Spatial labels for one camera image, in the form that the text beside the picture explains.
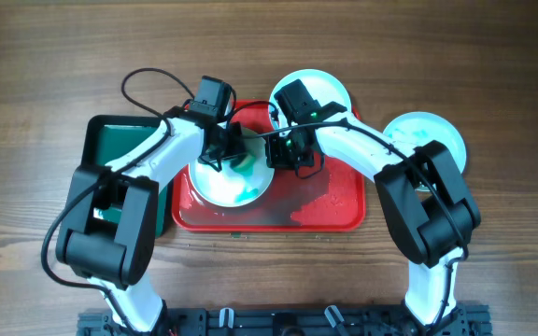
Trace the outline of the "green yellow sponge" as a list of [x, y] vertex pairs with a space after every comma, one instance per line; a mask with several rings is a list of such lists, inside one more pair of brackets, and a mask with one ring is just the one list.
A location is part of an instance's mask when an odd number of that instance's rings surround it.
[[254, 167], [256, 156], [254, 154], [246, 153], [237, 156], [230, 162], [230, 168], [239, 174], [245, 175]]

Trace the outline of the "white plate green smear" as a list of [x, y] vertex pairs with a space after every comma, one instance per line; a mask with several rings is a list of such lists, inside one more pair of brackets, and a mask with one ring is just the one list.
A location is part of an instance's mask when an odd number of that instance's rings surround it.
[[436, 140], [446, 146], [460, 172], [464, 173], [468, 159], [465, 142], [459, 130], [441, 116], [424, 111], [408, 112], [392, 120], [383, 134], [419, 146]]

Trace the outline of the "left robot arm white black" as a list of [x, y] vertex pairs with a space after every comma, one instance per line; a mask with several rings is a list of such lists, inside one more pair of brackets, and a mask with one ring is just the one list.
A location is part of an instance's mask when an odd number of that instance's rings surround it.
[[244, 129], [198, 104], [175, 106], [158, 117], [157, 130], [106, 165], [81, 164], [74, 172], [64, 210], [43, 242], [41, 262], [51, 273], [48, 250], [80, 277], [78, 288], [99, 291], [111, 310], [102, 326], [111, 334], [167, 335], [166, 302], [153, 289], [151, 260], [158, 199], [193, 161], [219, 170], [244, 154]]

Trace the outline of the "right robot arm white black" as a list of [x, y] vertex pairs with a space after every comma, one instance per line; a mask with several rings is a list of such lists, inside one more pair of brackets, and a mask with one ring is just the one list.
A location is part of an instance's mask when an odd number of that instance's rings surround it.
[[457, 268], [481, 223], [450, 150], [436, 139], [416, 145], [387, 137], [336, 102], [272, 103], [269, 115], [285, 122], [267, 137], [290, 164], [312, 148], [375, 183], [389, 235], [409, 261], [406, 311], [424, 332], [447, 325]]

